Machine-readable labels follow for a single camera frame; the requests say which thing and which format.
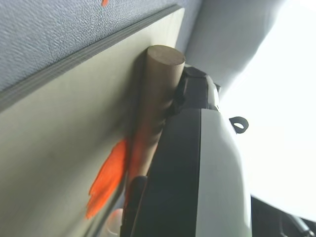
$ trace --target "plywood board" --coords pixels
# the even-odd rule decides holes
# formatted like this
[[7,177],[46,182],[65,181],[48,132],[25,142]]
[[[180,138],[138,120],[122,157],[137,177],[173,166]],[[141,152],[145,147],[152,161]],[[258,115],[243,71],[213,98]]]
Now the plywood board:
[[0,236],[92,236],[88,191],[131,123],[144,50],[174,47],[171,7],[0,94]]

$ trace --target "orange paint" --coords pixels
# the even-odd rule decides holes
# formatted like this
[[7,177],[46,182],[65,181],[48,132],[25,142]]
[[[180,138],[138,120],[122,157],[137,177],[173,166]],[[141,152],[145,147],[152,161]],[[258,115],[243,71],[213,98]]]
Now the orange paint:
[[127,141],[124,139],[113,147],[90,188],[89,195],[91,197],[85,214],[87,219],[93,217],[102,209],[122,181],[126,172],[126,159]]
[[106,6],[106,4],[108,4],[109,0],[102,0],[102,6]]

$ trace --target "wooden cylinder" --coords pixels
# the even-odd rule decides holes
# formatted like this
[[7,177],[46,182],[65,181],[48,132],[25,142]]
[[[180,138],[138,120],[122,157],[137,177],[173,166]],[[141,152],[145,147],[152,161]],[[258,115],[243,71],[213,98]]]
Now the wooden cylinder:
[[165,112],[180,81],[185,56],[178,50],[151,46],[147,50],[137,129],[128,166],[127,184],[146,175],[162,132]]

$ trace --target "orange spot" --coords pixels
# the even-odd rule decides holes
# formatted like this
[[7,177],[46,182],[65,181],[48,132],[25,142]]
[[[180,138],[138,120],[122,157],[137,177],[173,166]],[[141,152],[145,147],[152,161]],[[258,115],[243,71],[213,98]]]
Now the orange spot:
[[102,6],[106,6],[106,4],[108,4],[109,0],[102,0]]
[[89,219],[102,209],[113,191],[117,188],[126,171],[127,141],[117,143],[102,165],[94,180],[87,204],[86,218]]

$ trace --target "bright light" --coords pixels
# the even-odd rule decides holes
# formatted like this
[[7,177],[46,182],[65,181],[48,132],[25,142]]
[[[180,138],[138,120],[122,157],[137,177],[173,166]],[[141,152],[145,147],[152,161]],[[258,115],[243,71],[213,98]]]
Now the bright light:
[[221,103],[238,136],[253,195],[316,221],[316,0],[288,0]]

